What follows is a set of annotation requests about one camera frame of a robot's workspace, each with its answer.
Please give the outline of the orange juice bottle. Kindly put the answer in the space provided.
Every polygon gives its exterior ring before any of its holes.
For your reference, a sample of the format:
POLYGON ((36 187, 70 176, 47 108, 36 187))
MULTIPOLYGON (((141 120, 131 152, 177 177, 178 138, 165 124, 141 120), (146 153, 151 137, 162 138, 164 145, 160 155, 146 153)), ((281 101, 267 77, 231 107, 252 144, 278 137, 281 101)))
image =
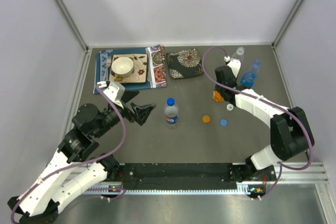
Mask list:
POLYGON ((224 98, 217 90, 214 90, 212 98, 215 102, 224 102, 224 98))

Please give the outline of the white green bottle cap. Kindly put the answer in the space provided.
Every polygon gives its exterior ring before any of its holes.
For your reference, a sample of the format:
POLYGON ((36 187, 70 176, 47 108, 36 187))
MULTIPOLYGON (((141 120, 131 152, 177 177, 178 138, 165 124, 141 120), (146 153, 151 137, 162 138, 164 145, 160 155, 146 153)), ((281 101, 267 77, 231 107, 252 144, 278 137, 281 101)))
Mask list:
POLYGON ((234 109, 234 106, 233 106, 232 104, 228 104, 228 105, 226 106, 226 109, 227 109, 228 111, 232 111, 232 110, 234 109))

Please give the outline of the blue label water bottle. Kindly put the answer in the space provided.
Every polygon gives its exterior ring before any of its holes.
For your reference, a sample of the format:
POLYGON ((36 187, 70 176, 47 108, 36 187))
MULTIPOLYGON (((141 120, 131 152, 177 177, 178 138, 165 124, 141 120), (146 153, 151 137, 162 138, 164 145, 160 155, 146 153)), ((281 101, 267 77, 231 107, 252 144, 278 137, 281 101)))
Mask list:
POLYGON ((254 60, 252 66, 245 72, 240 80, 240 84, 252 88, 260 74, 261 61, 254 60))

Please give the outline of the blue bottle cap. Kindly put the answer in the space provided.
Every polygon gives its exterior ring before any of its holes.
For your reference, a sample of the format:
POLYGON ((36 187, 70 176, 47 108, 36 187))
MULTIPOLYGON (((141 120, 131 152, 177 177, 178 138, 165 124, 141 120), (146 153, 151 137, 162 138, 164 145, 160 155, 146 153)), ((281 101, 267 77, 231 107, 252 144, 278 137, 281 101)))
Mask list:
POLYGON ((225 119, 221 119, 220 124, 221 124, 221 126, 226 126, 227 121, 225 119))

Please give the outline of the orange bottle cap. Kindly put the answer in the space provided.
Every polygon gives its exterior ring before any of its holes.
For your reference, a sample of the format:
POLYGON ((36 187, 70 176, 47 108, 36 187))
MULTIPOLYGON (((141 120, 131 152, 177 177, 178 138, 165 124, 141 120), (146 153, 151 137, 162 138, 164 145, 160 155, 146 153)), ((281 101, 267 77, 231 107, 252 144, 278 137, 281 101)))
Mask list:
POLYGON ((211 117, 210 117, 209 115, 204 115, 204 116, 202 117, 202 121, 203 121, 204 123, 209 123, 209 122, 211 121, 211 117))

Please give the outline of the red-blue label water bottle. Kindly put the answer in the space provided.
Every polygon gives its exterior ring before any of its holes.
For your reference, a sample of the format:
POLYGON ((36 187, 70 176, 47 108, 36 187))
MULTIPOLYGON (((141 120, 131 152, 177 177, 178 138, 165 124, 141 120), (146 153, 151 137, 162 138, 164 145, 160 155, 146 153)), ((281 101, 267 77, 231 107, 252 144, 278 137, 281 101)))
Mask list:
POLYGON ((174 129, 179 120, 179 109, 174 98, 168 98, 164 107, 164 114, 169 129, 174 129))

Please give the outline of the green label water bottle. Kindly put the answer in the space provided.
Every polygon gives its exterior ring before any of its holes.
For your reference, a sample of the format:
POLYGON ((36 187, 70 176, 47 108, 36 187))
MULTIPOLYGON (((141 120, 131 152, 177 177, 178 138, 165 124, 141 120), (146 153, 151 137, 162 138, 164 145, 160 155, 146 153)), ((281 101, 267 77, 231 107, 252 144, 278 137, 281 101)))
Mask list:
POLYGON ((243 61, 244 61, 244 48, 243 47, 239 47, 236 52, 231 56, 231 57, 239 57, 242 64, 243 64, 243 61))

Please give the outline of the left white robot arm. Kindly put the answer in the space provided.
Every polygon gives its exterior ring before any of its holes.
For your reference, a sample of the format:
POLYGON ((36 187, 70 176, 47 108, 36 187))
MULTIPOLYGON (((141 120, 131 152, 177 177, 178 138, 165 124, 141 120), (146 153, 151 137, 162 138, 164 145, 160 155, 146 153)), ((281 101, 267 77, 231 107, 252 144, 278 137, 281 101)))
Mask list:
POLYGON ((73 117, 74 127, 66 133, 46 168, 20 196, 8 201, 11 223, 53 223, 58 215, 84 191, 105 179, 114 180, 119 174, 118 162, 113 155, 125 142, 125 121, 143 125, 156 105, 138 106, 126 103, 136 97, 138 91, 123 88, 100 88, 98 92, 108 102, 100 111, 94 104, 82 105, 73 117), (119 144, 106 154, 93 159, 88 157, 99 146, 96 139, 102 137, 118 123, 122 125, 119 144))

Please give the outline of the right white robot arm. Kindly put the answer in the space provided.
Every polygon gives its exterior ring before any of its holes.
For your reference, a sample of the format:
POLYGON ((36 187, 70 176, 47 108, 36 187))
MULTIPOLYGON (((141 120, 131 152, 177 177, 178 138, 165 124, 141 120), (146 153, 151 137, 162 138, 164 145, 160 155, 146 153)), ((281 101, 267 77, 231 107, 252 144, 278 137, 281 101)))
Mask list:
POLYGON ((244 84, 237 84, 229 65, 215 69, 215 93, 233 106, 245 110, 270 129, 270 144, 246 158, 244 168, 234 175, 239 182, 256 180, 266 168, 286 161, 315 144, 304 110, 270 102, 244 84))

